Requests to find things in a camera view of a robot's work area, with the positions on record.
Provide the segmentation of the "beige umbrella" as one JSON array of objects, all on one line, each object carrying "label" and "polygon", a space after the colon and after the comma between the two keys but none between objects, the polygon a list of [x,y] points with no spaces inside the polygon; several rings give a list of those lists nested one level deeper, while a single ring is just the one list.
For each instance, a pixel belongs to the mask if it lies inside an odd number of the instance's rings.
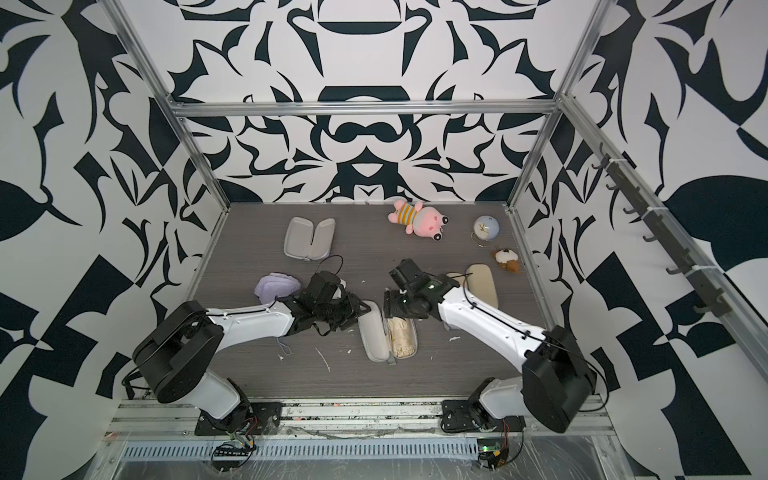
[{"label": "beige umbrella", "polygon": [[410,319],[399,317],[387,320],[391,351],[395,358],[402,359],[413,356],[417,350],[417,340]]}]

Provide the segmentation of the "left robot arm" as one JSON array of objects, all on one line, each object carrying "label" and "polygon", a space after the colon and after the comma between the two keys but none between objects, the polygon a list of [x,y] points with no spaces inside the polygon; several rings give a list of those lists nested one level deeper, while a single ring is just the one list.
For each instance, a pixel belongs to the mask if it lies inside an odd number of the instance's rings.
[{"label": "left robot arm", "polygon": [[319,271],[305,288],[265,305],[206,309],[195,300],[184,302],[140,342],[132,360],[159,403],[193,405],[231,431],[252,416],[250,402],[233,381],[211,370],[217,353],[309,329],[326,336],[371,311],[336,274]]}]

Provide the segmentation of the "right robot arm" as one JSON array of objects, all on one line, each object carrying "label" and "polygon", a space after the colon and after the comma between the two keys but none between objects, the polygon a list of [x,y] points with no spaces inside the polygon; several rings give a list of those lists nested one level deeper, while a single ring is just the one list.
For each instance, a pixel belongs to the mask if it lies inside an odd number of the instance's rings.
[{"label": "right robot arm", "polygon": [[481,300],[465,282],[425,272],[411,259],[389,275],[398,291],[385,295],[387,314],[437,319],[472,335],[519,372],[486,379],[475,389],[467,399],[472,427],[492,430],[508,417],[531,416],[550,431],[567,431],[598,378],[571,332],[523,322]]}]

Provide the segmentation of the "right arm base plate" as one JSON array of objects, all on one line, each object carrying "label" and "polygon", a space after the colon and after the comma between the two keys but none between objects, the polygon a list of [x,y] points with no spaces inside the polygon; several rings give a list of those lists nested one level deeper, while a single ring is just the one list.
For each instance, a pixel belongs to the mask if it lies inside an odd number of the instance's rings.
[{"label": "right arm base plate", "polygon": [[481,409],[478,402],[443,400],[440,428],[446,434],[522,432],[526,427],[522,416],[496,419]]}]

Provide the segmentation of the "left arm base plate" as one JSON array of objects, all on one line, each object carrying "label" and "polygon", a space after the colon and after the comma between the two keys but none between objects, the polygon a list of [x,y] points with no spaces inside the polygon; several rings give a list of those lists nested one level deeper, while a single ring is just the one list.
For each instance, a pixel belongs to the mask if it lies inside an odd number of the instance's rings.
[{"label": "left arm base plate", "polygon": [[202,411],[194,429],[195,436],[216,436],[239,433],[244,436],[273,435],[279,429],[282,402],[252,402],[249,407],[238,406],[224,419],[215,419]]}]

